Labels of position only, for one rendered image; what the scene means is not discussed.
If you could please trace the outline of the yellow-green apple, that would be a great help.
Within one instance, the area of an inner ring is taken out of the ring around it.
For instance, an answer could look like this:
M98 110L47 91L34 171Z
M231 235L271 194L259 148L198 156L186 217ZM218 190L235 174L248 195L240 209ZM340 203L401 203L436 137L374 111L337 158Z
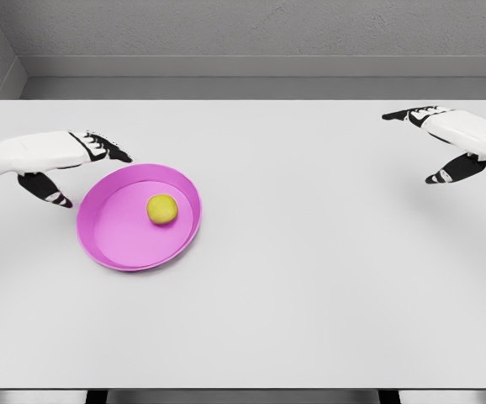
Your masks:
M146 204L146 213L151 222L158 226L173 222L179 213L176 200L169 194L157 194L150 197Z

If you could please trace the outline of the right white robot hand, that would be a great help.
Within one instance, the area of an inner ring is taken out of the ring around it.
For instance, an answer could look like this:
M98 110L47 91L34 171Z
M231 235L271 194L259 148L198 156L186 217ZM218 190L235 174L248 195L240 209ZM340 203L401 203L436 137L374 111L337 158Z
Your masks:
M408 122L439 141L463 150L444 167L429 175L427 184L456 183L486 168L486 119L463 109L429 105L382 115L386 121Z

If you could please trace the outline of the pink round plate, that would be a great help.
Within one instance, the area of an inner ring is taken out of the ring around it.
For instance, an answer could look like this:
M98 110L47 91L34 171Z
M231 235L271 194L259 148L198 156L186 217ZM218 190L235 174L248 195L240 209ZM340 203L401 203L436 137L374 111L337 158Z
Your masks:
M174 221L157 225L146 213L158 194L174 198ZM77 212L77 237L95 262L124 272L162 265L194 239L202 218L202 201L194 183L174 168L134 164L100 179Z

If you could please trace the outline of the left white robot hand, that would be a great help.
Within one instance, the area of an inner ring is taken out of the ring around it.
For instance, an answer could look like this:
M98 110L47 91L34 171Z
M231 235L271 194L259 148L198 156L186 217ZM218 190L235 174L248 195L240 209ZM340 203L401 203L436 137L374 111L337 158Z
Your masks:
M19 185L33 196L70 209L73 203L46 173L104 159L132 162L126 151L98 133L53 131L20 136L13 170Z

